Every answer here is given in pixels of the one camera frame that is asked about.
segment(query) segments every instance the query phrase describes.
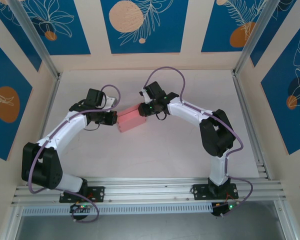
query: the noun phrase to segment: metal corner post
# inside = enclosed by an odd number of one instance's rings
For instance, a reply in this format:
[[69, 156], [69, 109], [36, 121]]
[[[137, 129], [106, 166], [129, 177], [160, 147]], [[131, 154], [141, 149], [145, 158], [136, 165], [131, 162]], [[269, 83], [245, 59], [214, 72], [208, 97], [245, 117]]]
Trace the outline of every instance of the metal corner post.
[[272, 17], [273, 12], [276, 10], [276, 7], [278, 6], [280, 0], [264, 0], [267, 1], [262, 13], [260, 14], [259, 19], [256, 22], [255, 27], [253, 28], [253, 31], [248, 38], [242, 53], [240, 55], [240, 58], [238, 62], [235, 64], [234, 67], [234, 75], [237, 76], [240, 71], [242, 70], [245, 62], [250, 57], [250, 54], [252, 53], [253, 49], [255, 48], [259, 38], [261, 37], [262, 33], [264, 32], [270, 18]]
[[59, 77], [57, 68], [51, 60], [48, 50], [42, 42], [30, 18], [28, 17], [28, 14], [22, 6], [22, 3], [18, 0], [7, 0], [7, 3], [15, 18], [18, 20], [23, 31], [25, 32], [26, 36], [32, 43], [34, 49], [37, 51], [38, 55], [40, 56], [54, 79], [57, 80]]
[[236, 76], [234, 72], [232, 72], [232, 78], [235, 86], [235, 90], [237, 92], [240, 107], [242, 110], [243, 118], [245, 121], [246, 129], [249, 135], [249, 139], [251, 141], [251, 146], [253, 150], [253, 154], [257, 158], [259, 163], [264, 164], [265, 172], [269, 180], [274, 179], [274, 175], [270, 169], [270, 167], [267, 164], [266, 157], [264, 156], [264, 153], [261, 148], [261, 144], [258, 138], [258, 135], [255, 131], [253, 120], [251, 119], [251, 112], [249, 110], [249, 106], [247, 103], [247, 98], [245, 96], [245, 93], [241, 86], [240, 77]]

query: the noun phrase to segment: black bracket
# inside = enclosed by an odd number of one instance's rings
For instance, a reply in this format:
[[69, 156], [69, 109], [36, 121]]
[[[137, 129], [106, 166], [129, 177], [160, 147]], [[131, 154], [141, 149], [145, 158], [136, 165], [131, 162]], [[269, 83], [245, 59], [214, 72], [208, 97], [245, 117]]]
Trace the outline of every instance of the black bracket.
[[[105, 197], [105, 187], [104, 186], [88, 186], [86, 198], [91, 200], [93, 203], [103, 203]], [[69, 204], [69, 203], [86, 203], [87, 201], [72, 194], [66, 192], [63, 193], [63, 196], [60, 196], [59, 203]]]
[[[31, 165], [38, 153], [40, 146], [38, 143], [28, 142], [23, 147], [22, 152], [22, 173], [21, 178], [28, 181]], [[45, 148], [39, 156], [42, 162], [37, 162], [33, 170], [32, 183], [55, 189], [63, 176], [62, 167], [59, 161], [58, 152], [53, 148]]]
[[168, 104], [172, 99], [179, 97], [179, 95], [174, 92], [170, 92], [167, 95], [166, 92], [161, 89], [160, 85], [156, 81], [149, 84], [144, 89], [152, 101], [149, 103], [143, 102], [139, 105], [138, 111], [140, 116], [148, 117], [151, 115], [157, 115], [161, 112], [164, 112], [165, 116], [170, 115], [168, 110]]
[[[212, 112], [212, 115], [233, 129], [223, 110], [218, 109], [217, 111]], [[236, 140], [235, 136], [212, 117], [203, 119], [199, 124], [199, 127], [202, 145], [211, 156], [218, 156], [221, 158], [226, 150], [231, 149], [234, 146], [234, 141]]]
[[230, 183], [230, 178], [220, 186], [216, 186], [208, 179], [208, 184], [194, 184], [191, 188], [194, 200], [225, 200], [230, 196], [231, 199], [238, 199], [237, 186]]
[[[69, 109], [70, 112], [82, 112], [86, 110], [100, 110], [103, 98], [107, 97], [103, 91], [95, 90], [90, 88], [86, 99], [79, 101], [72, 105]], [[113, 126], [117, 123], [117, 112], [116, 111], [102, 111], [102, 112], [87, 112], [83, 113], [86, 116], [87, 124], [95, 122], [96, 124]]]

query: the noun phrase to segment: beige wall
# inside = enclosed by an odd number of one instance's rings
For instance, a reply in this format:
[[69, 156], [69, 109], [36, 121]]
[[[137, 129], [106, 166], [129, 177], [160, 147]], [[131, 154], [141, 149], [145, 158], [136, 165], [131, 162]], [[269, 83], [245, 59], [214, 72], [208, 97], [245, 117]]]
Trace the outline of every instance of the beige wall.
[[284, 191], [300, 226], [300, 150], [288, 155], [261, 81], [300, 28], [297, 0], [281, 28], [254, 68], [250, 59], [239, 74], [266, 161]]
[[32, 85], [32, 92], [20, 122], [7, 161], [0, 159], [0, 231], [7, 210], [11, 205], [16, 186], [21, 183], [22, 149], [27, 142], [37, 141], [47, 109], [53, 78], [41, 65], [37, 72], [26, 55], [20, 49], [3, 23], [0, 21], [0, 47], [15, 64], [27, 81]]
[[59, 71], [103, 69], [233, 69], [241, 51], [201, 53], [215, 0], [189, 0], [180, 53], [111, 54], [101, 1], [74, 0], [91, 55], [51, 56]]

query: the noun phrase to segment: wire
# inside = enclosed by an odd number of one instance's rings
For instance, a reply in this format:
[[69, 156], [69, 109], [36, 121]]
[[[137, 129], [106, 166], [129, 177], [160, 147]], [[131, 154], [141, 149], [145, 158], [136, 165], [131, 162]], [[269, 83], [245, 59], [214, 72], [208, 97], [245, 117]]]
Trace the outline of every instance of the wire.
[[229, 198], [229, 194], [227, 193], [227, 194], [226, 194], [225, 201], [224, 201], [224, 204], [228, 201], [228, 198]]
[[156, 118], [160, 121], [163, 121], [167, 118], [167, 114], [164, 112], [164, 118], [160, 119], [159, 116], [158, 116], [158, 113], [155, 114]]
[[[244, 178], [241, 178], [241, 177], [234, 177], [234, 176], [230, 176], [228, 174], [228, 158], [229, 158], [229, 155], [233, 154], [233, 153], [236, 153], [238, 151], [241, 151], [243, 148], [244, 148], [244, 143], [242, 142], [242, 140], [240, 139], [240, 137], [235, 133], [235, 131], [232, 130], [231, 127], [229, 127], [225, 122], [223, 122], [221, 119], [213, 116], [212, 114], [209, 114], [207, 112], [202, 112], [201, 109], [198, 109], [192, 105], [189, 105], [187, 104], [186, 102], [183, 101], [183, 93], [184, 93], [184, 90], [185, 90], [185, 87], [186, 87], [186, 79], [185, 79], [185, 76], [182, 74], [182, 72], [180, 72], [178, 69], [172, 67], [172, 66], [162, 66], [162, 67], [159, 67], [157, 69], [155, 69], [148, 77], [148, 79], [146, 80], [145, 82], [145, 85], [143, 86], [143, 88], [145, 88], [150, 80], [150, 78], [153, 76], [153, 74], [161, 69], [172, 69], [172, 70], [175, 70], [176, 72], [178, 72], [180, 74], [180, 76], [182, 77], [182, 80], [183, 80], [183, 86], [182, 86], [182, 89], [181, 89], [181, 92], [180, 92], [180, 101], [181, 103], [183, 103], [185, 106], [195, 110], [195, 111], [198, 111], [199, 113], [203, 114], [203, 115], [206, 115], [210, 118], [213, 118], [214, 120], [218, 121], [219, 123], [221, 123], [226, 129], [229, 130], [230, 133], [232, 133], [232, 135], [235, 136], [235, 138], [239, 141], [240, 143], [240, 147], [239, 148], [236, 148], [234, 150], [231, 150], [229, 152], [227, 152], [227, 154], [225, 155], [225, 162], [224, 162], [224, 174], [230, 178], [230, 179], [233, 179], [233, 180], [239, 180], [239, 181], [242, 181], [242, 182], [245, 182], [247, 184], [250, 185], [250, 192], [248, 193], [248, 195], [246, 197], [243, 198], [243, 200], [234, 208], [238, 208], [240, 207], [249, 197], [250, 195], [252, 194], [253, 190], [254, 190], [254, 186], [252, 185], [252, 183]], [[229, 213], [231, 213], [232, 211], [229, 211], [225, 214], [223, 214], [223, 217], [228, 215]]]
[[[116, 104], [115, 104], [114, 106], [109, 107], [109, 108], [107, 108], [107, 109], [84, 110], [84, 111], [81, 111], [81, 112], [78, 112], [78, 113], [72, 115], [71, 117], [69, 117], [69, 120], [65, 120], [62, 124], [60, 124], [60, 126], [59, 126], [59, 127], [51, 134], [51, 136], [48, 137], [48, 140], [46, 140], [46, 141], [43, 143], [43, 145], [40, 147], [39, 151], [37, 152], [37, 154], [35, 155], [35, 157], [34, 157], [34, 159], [33, 159], [33, 162], [32, 162], [31, 168], [30, 168], [30, 172], [29, 172], [29, 177], [28, 177], [28, 188], [29, 188], [30, 193], [32, 193], [32, 194], [37, 194], [37, 193], [40, 193], [41, 191], [43, 191], [43, 190], [46, 189], [45, 187], [43, 187], [43, 188], [41, 188], [41, 189], [39, 189], [39, 190], [37, 190], [37, 191], [34, 191], [33, 188], [32, 188], [32, 176], [33, 176], [33, 174], [34, 174], [35, 166], [36, 166], [36, 164], [37, 164], [37, 161], [38, 161], [38, 159], [39, 159], [40, 154], [41, 154], [42, 151], [45, 149], [46, 145], [47, 145], [49, 142], [51, 142], [51, 140], [53, 139], [53, 137], [54, 137], [54, 136], [55, 136], [55, 135], [56, 135], [56, 134], [57, 134], [57, 133], [58, 133], [58, 132], [59, 132], [59, 131], [67, 124], [67, 123], [69, 123], [70, 120], [74, 119], [74, 118], [77, 117], [78, 115], [86, 114], [86, 113], [99, 113], [99, 112], [109, 111], [109, 110], [114, 109], [114, 108], [119, 104], [119, 102], [120, 102], [120, 100], [121, 100], [121, 93], [120, 93], [119, 89], [118, 89], [116, 86], [112, 85], [112, 84], [107, 84], [107, 85], [105, 85], [105, 86], [103, 86], [103, 87], [101, 88], [101, 91], [102, 91], [103, 89], [105, 89], [106, 87], [112, 87], [112, 88], [114, 88], [114, 89], [117, 91], [117, 93], [118, 93], [118, 101], [116, 102]], [[78, 223], [92, 223], [92, 222], [94, 222], [94, 221], [96, 221], [96, 220], [98, 219], [98, 217], [99, 217], [99, 209], [98, 209], [98, 207], [97, 207], [91, 200], [89, 200], [89, 199], [86, 198], [85, 196], [80, 195], [80, 194], [78, 194], [78, 193], [76, 193], [76, 192], [67, 191], [67, 190], [65, 190], [64, 192], [65, 192], [65, 193], [68, 193], [68, 194], [71, 194], [71, 195], [74, 195], [74, 196], [77, 196], [77, 197], [80, 197], [80, 198], [86, 200], [88, 203], [92, 204], [92, 206], [96, 209], [97, 216], [96, 216], [95, 219], [93, 219], [93, 220], [88, 220], [88, 221], [78, 220], [78, 221], [77, 221]]]
[[98, 126], [97, 126], [96, 128], [94, 128], [94, 129], [86, 129], [86, 128], [84, 128], [83, 130], [86, 130], [86, 131], [95, 131], [95, 130], [97, 130], [99, 127], [100, 127], [100, 123], [98, 123]]
[[215, 208], [223, 207], [223, 206], [228, 205], [228, 204], [229, 204], [229, 203], [222, 203], [222, 204], [220, 204], [220, 205], [212, 206], [212, 208], [215, 209]]

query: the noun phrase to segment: white table surface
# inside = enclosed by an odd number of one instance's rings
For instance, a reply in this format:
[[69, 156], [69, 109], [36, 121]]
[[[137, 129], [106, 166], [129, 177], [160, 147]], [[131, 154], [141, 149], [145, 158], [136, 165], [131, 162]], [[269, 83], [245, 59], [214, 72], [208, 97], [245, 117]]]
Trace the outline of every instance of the white table surface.
[[[45, 129], [48, 134], [66, 116], [69, 108], [84, 99], [89, 88], [106, 84], [120, 89], [122, 111], [143, 101], [139, 91], [151, 70], [72, 70], [62, 74]], [[186, 78], [183, 98], [208, 110], [226, 112], [244, 149], [232, 154], [228, 172], [234, 177], [258, 178], [258, 170], [230, 70], [182, 70]], [[158, 81], [168, 94], [180, 93], [182, 78], [172, 70], [161, 70], [150, 82]], [[104, 90], [117, 96], [114, 89]], [[87, 128], [94, 128], [91, 123]], [[236, 140], [234, 148], [239, 146]], [[82, 130], [60, 156], [63, 171], [80, 177], [126, 178], [207, 178], [210, 155], [202, 146], [200, 129], [168, 115], [159, 121], [150, 116], [146, 123], [120, 133], [117, 126], [101, 125], [98, 130]]]

